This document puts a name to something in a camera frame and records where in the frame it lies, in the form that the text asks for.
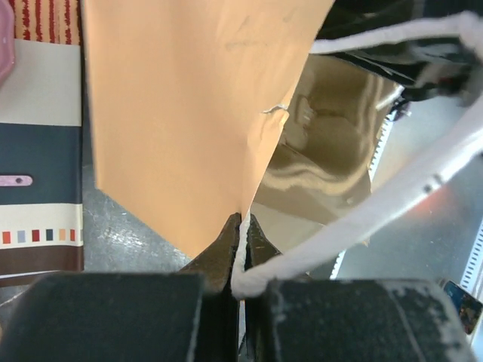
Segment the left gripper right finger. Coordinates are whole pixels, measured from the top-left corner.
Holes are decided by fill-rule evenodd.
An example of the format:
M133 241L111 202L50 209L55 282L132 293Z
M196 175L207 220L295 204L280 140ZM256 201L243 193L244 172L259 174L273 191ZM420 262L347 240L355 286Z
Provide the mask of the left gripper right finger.
M255 215L248 229L247 261L250 269L267 262L280 251L266 238ZM245 301L245 350L249 361L276 361L269 309L263 296Z

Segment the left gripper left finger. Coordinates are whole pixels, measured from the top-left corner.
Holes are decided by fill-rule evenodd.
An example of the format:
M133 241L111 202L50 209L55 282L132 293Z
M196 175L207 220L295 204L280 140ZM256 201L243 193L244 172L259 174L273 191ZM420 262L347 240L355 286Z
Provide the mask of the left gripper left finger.
M229 216L216 240L180 270L204 281L195 361L238 360L239 301L232 295L231 277L241 220L238 213Z

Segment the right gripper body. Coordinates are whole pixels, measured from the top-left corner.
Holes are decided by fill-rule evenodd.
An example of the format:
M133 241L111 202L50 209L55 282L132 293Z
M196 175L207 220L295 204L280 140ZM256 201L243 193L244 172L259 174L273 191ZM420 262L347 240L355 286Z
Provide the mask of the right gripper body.
M471 11L482 14L480 1L336 1L316 38L335 40L426 18ZM457 38L408 40L353 51L341 60L388 78L410 102L437 96L474 101L482 89L482 64Z

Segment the brown paper bag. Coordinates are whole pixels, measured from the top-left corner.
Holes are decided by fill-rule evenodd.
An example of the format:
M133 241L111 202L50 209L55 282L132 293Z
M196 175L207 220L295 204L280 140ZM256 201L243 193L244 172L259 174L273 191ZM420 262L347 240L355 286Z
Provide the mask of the brown paper bag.
M86 1L97 187L190 256L240 213L241 235L310 54L458 37L469 11L316 40L328 1Z

